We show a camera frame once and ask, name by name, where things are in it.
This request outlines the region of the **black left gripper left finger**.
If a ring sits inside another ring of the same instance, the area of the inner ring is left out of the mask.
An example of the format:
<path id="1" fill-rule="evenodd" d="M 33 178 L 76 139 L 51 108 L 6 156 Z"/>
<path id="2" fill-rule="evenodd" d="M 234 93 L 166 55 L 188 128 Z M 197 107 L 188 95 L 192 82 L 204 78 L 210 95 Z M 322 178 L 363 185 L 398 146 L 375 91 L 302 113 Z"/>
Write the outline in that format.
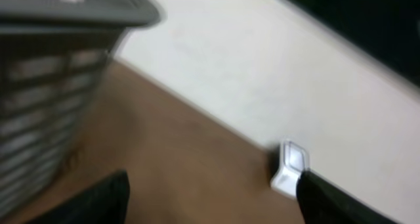
<path id="1" fill-rule="evenodd" d="M 127 172 L 118 170 L 27 224 L 124 224 L 129 197 Z"/>

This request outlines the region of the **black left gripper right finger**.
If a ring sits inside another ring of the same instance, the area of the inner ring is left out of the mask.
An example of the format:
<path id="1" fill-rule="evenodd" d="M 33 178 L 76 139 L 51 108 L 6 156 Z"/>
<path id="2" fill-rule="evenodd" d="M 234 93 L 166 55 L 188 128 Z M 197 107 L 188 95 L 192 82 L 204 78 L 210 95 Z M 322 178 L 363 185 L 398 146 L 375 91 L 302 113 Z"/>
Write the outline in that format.
<path id="1" fill-rule="evenodd" d="M 296 197 L 306 224 L 396 224 L 310 170 L 301 173 Z"/>

